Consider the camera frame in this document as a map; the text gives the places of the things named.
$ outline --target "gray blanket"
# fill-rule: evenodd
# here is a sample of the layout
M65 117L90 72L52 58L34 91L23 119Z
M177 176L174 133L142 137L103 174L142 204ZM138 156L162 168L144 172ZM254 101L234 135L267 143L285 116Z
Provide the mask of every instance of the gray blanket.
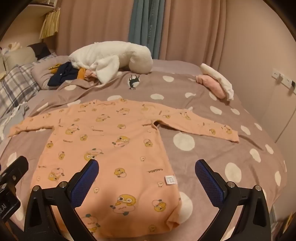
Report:
M186 134L159 125L181 192L180 220L183 223L169 233L129 240L196 241L199 239L217 213L217 208L211 205L194 173L194 164L201 158L205 159L215 172L220 173L225 181L234 181L238 186L246 188L252 188L255 184L262 186L270 210L287 182L284 159L278 147L243 108L236 95L234 101L220 101L207 88L197 84L192 75L157 71L140 75L136 89L130 89L131 75L132 79L135 79L134 74L123 72L104 86L83 80L66 81L49 98L44 99L31 116L67 107L71 102L83 103L93 99L104 101L123 97L191 110L201 117L229 125L237 130L240 142L233 143L219 138ZM29 171L17 185L17 195L22 201L22 209L12 217L20 227L23 227L23 210L26 209L30 195L32 174L51 131L22 132L14 136L0 159L2 166L20 155L29 161ZM233 231L239 212L240 209L229 225L227 230L230 231L229 234Z

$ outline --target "screw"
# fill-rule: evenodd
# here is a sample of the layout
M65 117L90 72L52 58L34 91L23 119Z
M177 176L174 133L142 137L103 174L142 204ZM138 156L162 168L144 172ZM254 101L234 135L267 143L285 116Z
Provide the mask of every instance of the screw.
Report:
M262 190L262 188L259 185L256 185L255 188L256 188L257 191L261 191Z
M65 186L67 186L67 182L61 182L60 184L59 184L59 186L61 187L61 188L64 188Z
M229 187L231 187L231 188L234 188L234 187L235 187L234 182L228 182L227 185L228 185Z
M34 192L36 192L36 191L38 191L38 190L39 190L39 186L38 186L38 185L36 185L36 186L33 187L33 191L34 191Z

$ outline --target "plaid pillow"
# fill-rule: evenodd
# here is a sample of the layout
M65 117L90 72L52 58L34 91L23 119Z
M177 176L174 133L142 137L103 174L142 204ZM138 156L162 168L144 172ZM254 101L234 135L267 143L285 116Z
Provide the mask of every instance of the plaid pillow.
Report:
M32 89L35 93L37 93L40 90L40 87L31 75L31 70L32 70L33 66L36 64L39 64L45 60L48 60L50 58L54 58L56 56L57 56L56 53L52 53L51 55L48 55L42 59L39 59L38 61L32 62L30 64L25 64L20 67L20 71L23 74L25 80L28 82L29 86L32 87Z
M0 82L0 118L24 101L35 95L34 88L28 84L20 66L16 65Z

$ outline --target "shelf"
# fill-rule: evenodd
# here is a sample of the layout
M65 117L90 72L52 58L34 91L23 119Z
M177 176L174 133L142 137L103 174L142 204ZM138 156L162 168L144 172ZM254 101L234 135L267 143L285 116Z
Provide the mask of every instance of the shelf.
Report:
M29 4L20 14L19 18L42 17L51 12L55 7L42 4Z

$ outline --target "navy blue clothing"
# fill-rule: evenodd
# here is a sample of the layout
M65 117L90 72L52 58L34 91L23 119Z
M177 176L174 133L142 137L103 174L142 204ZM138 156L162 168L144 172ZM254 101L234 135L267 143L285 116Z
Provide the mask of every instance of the navy blue clothing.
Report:
M60 86L66 80L77 79L79 70L73 68L71 62L62 64L57 72L49 79L48 86Z

